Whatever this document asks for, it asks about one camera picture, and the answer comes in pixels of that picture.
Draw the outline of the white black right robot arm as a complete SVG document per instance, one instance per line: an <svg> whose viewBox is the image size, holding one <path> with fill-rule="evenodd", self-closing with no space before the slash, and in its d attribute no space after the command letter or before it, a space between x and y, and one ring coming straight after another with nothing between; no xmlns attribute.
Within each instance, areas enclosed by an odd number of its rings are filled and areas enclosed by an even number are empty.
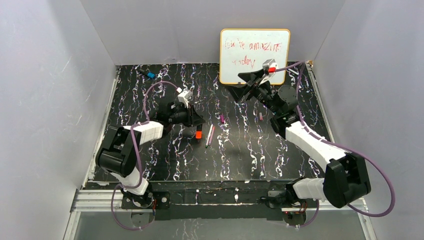
<svg viewBox="0 0 424 240"><path fill-rule="evenodd" d="M268 70L239 73L245 84L226 85L235 102L255 98L273 113L272 129L299 147L324 171L323 178L299 178L286 185L283 199L295 203L303 199L329 201L342 208L369 194L371 183L365 158L326 142L300 120L296 89L282 85L273 90Z"/></svg>

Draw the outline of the black orange highlighter pen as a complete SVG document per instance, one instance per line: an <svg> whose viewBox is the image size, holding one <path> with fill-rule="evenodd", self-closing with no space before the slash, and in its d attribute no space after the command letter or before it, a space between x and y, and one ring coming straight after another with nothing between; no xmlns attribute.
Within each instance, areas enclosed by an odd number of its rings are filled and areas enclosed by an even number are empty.
<svg viewBox="0 0 424 240"><path fill-rule="evenodd" d="M195 138L197 140L200 140L200 139L202 139L202 135L203 135L203 125L202 124L199 124L196 127Z"/></svg>

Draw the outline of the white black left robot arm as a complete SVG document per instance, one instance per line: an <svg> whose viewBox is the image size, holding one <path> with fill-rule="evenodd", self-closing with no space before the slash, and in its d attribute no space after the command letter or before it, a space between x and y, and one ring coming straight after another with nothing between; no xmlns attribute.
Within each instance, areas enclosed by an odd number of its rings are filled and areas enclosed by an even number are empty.
<svg viewBox="0 0 424 240"><path fill-rule="evenodd" d="M110 126L95 156L95 164L118 179L125 191L143 196L149 182L143 177L140 146L163 138L174 125L199 129L205 122L192 104L170 102L155 110L148 121Z"/></svg>

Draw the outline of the pink white pen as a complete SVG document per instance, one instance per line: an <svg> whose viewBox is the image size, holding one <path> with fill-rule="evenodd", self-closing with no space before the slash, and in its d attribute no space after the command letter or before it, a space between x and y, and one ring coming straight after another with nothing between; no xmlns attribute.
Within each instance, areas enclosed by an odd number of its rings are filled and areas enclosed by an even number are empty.
<svg viewBox="0 0 424 240"><path fill-rule="evenodd" d="M210 128L210 134L209 134L209 137L208 137L207 146L210 146L211 145L212 140L213 140L214 132L215 132L215 126L212 125L211 128Z"/></svg>

